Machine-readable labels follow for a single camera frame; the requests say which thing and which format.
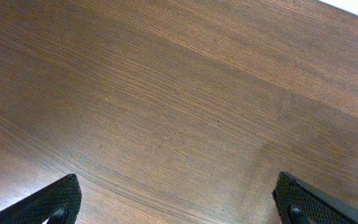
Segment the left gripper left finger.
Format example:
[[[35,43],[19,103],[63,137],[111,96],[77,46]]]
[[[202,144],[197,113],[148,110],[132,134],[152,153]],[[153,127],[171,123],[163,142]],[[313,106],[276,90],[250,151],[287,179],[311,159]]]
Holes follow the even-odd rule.
[[[75,174],[68,174],[36,193],[0,211],[0,223],[76,222],[81,207],[81,189]]]

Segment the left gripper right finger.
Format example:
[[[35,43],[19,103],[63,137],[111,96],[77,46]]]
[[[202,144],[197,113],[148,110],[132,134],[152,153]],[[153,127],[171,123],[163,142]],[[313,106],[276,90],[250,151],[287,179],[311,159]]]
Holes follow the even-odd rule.
[[[272,196],[282,223],[358,224],[358,209],[288,172],[278,174]]]

